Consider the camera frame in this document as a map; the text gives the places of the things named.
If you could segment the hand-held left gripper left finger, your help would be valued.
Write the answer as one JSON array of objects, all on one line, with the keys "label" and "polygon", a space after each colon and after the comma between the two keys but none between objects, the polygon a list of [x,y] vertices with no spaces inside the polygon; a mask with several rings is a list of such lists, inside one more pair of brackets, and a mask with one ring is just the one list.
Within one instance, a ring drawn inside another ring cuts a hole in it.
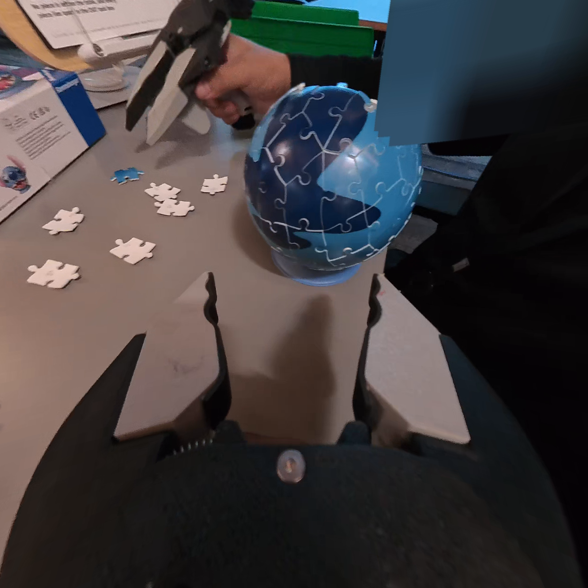
[{"label": "hand-held left gripper left finger", "polygon": [[231,384],[212,272],[158,312],[145,333],[114,430],[117,440],[172,433],[212,440],[231,407]]}]

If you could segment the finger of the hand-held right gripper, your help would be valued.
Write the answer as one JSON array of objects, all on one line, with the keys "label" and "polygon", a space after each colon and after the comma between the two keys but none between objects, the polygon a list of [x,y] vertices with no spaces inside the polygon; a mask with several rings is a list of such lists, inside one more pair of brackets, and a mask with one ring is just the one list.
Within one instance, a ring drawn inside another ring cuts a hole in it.
[{"label": "finger of the hand-held right gripper", "polygon": [[176,119],[200,135],[210,130],[206,109],[194,101],[194,84],[181,86],[181,79],[190,72],[197,50],[185,49],[173,62],[166,74],[163,88],[156,97],[146,117],[146,144],[153,146]]},{"label": "finger of the hand-held right gripper", "polygon": [[158,42],[144,63],[125,107],[125,129],[132,131],[147,108],[151,107],[165,84],[172,65],[172,53],[165,42]]}]

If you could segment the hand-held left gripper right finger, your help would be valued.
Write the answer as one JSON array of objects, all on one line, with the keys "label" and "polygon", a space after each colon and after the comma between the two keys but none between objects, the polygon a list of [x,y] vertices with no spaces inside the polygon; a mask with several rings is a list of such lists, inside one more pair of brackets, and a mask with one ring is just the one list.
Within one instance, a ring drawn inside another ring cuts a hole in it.
[{"label": "hand-held left gripper right finger", "polygon": [[353,414],[378,447],[415,436],[457,446],[471,440],[440,332],[382,273],[371,280]]}]

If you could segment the blue puzzle ball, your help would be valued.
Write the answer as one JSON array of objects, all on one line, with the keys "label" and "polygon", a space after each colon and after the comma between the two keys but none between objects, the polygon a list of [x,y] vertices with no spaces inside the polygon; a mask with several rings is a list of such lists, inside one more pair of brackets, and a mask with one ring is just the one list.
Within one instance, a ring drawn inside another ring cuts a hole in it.
[{"label": "blue puzzle ball", "polygon": [[299,84],[254,130],[244,164],[247,208],[269,246],[319,272],[382,253],[420,194],[420,145],[375,129],[377,101],[347,84]]}]

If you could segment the cartoon puzzle box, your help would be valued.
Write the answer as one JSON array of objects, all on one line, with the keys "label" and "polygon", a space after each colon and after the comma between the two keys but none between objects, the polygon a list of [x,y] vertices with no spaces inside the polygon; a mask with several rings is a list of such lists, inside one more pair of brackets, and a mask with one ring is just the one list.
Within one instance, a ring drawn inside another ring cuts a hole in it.
[{"label": "cartoon puzzle box", "polygon": [[75,72],[1,65],[1,222],[105,135]]}]

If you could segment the person's right hand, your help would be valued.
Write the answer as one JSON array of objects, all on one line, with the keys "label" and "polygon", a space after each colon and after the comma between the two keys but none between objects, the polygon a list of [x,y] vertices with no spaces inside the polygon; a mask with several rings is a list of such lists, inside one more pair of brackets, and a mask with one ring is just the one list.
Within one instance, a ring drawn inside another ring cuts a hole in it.
[{"label": "person's right hand", "polygon": [[264,115],[292,87],[286,54],[230,34],[224,44],[224,63],[197,83],[195,97],[212,115],[229,125],[242,116],[233,95],[243,94],[257,115]]}]

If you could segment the printed instruction sheet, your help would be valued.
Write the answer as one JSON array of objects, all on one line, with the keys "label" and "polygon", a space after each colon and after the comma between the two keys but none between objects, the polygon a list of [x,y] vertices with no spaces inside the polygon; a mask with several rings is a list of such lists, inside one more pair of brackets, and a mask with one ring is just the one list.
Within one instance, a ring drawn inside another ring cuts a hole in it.
[{"label": "printed instruction sheet", "polygon": [[156,31],[179,1],[18,1],[53,49]]}]

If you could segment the green plastic bin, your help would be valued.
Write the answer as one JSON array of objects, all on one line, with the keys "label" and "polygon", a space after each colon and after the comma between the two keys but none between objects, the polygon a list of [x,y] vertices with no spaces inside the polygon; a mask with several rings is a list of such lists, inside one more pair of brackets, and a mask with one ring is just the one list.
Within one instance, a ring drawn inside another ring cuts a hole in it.
[{"label": "green plastic bin", "polygon": [[285,54],[372,57],[372,28],[358,11],[317,2],[255,1],[251,16],[232,18],[231,33]]}]

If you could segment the instruction sheet on stand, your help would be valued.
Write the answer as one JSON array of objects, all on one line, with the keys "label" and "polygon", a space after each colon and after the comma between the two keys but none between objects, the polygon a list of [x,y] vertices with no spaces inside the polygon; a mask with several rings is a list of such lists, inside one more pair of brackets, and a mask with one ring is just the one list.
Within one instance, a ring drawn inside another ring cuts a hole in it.
[{"label": "instruction sheet on stand", "polygon": [[125,102],[139,73],[132,63],[146,55],[157,32],[95,41],[79,16],[72,19],[83,42],[54,49],[18,1],[1,1],[1,32],[23,53],[55,70],[76,72],[97,111]]}]

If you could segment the person's dark clothing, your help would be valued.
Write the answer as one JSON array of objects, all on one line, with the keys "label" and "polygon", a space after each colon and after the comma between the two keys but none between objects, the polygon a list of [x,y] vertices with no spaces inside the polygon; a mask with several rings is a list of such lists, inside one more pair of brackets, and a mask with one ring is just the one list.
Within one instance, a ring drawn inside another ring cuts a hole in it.
[{"label": "person's dark clothing", "polygon": [[490,161],[456,216],[386,276],[518,421],[587,586],[587,122],[429,150]]}]

